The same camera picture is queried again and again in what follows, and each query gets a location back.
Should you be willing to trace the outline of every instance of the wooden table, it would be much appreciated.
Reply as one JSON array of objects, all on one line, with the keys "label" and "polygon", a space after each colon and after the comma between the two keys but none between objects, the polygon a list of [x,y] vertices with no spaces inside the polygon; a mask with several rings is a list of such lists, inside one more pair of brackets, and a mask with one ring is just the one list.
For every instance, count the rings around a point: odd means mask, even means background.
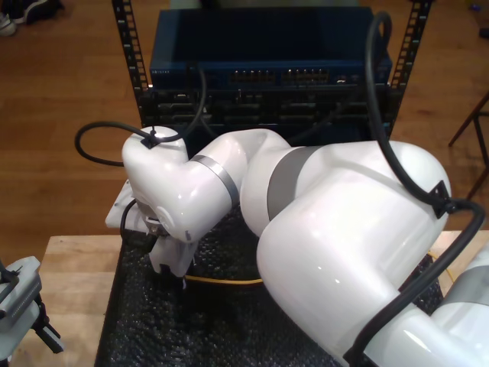
[{"label": "wooden table", "polygon": [[[432,252],[440,255],[457,234],[443,232]],[[451,265],[454,276],[463,272],[488,241],[489,231],[480,231]],[[120,249],[121,239],[117,235],[51,237],[40,268],[41,296],[66,350],[54,355],[29,332],[13,356],[12,367],[94,364]],[[452,283],[444,274],[440,284],[445,294]]]}]

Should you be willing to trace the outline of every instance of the black foam mat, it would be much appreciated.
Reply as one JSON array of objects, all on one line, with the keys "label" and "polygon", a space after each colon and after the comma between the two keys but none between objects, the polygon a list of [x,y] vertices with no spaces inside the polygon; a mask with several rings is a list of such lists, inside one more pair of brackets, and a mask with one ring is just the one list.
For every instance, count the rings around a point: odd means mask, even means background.
[{"label": "black foam mat", "polygon": [[[127,232],[105,316],[96,366],[340,366],[275,304],[262,284],[236,286],[155,274],[153,236]],[[257,237],[239,208],[204,239],[190,274],[259,278]],[[431,264],[426,257],[413,272]],[[434,284],[416,305],[431,314],[442,299]],[[364,364],[372,365],[365,360]]]}]

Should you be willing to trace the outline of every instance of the chair leg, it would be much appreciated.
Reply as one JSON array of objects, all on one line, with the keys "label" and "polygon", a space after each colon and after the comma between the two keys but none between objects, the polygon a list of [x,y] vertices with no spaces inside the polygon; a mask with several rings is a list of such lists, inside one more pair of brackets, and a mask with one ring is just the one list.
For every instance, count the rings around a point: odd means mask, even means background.
[{"label": "chair leg", "polygon": [[472,110],[471,114],[466,118],[460,129],[455,133],[455,135],[453,135],[452,140],[449,142],[449,147],[451,147],[457,141],[457,139],[460,138],[462,132],[464,132],[464,130],[471,123],[474,117],[482,110],[482,107],[484,107],[487,101],[489,101],[489,92],[487,92],[486,95],[482,97],[479,103]]},{"label": "chair leg", "polygon": [[479,176],[477,181],[475,181],[474,186],[469,191],[467,195],[468,200],[470,200],[475,195],[475,193],[477,192],[477,190],[479,190],[479,187],[482,186],[484,180],[487,178],[488,175],[489,175],[489,169],[486,167],[484,169],[484,172],[482,172],[481,176]]},{"label": "chair leg", "polygon": [[479,148],[481,148],[482,159],[484,160],[484,164],[487,169],[489,167],[489,157],[487,156],[486,142],[484,140],[484,136],[482,135],[482,129],[478,115],[474,117],[474,127],[475,133],[477,135],[477,140],[479,141]]},{"label": "chair leg", "polygon": [[464,123],[461,125],[460,129],[455,133],[455,135],[453,135],[452,140],[449,142],[449,147],[451,147],[453,145],[453,143],[455,143],[457,141],[457,139],[460,138],[460,135],[462,134],[462,132],[465,131],[465,129],[467,128],[467,126],[470,123],[471,123],[471,120],[469,120],[469,119],[466,119],[464,121]]}]

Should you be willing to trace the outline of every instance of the cable clip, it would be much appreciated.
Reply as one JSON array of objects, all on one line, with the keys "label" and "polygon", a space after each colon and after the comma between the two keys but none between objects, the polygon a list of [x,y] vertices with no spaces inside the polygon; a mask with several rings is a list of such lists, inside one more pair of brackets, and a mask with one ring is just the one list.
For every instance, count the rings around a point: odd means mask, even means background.
[{"label": "cable clip", "polygon": [[435,212],[437,219],[440,219],[445,213],[452,214],[457,209],[455,204],[450,200],[449,192],[447,191],[445,182],[443,182],[443,180],[440,180],[440,182],[438,182],[436,186],[433,187],[433,190],[431,190],[429,193],[445,201],[444,206],[433,207],[433,211]]},{"label": "cable clip", "polygon": [[156,130],[154,129],[154,126],[153,130],[150,131],[150,135],[141,140],[141,144],[148,149],[153,149],[160,144],[160,140],[156,137]]}]

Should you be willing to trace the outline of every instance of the electronic device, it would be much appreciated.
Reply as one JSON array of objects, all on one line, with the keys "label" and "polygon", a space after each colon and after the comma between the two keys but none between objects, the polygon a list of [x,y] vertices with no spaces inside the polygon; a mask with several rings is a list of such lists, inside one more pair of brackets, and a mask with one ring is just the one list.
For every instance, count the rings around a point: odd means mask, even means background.
[{"label": "electronic device", "polygon": [[[153,87],[184,91],[199,85],[186,72],[195,61],[210,90],[358,84],[372,18],[370,8],[362,7],[161,11],[150,67]],[[386,55],[377,83],[387,83],[391,67]]]}]

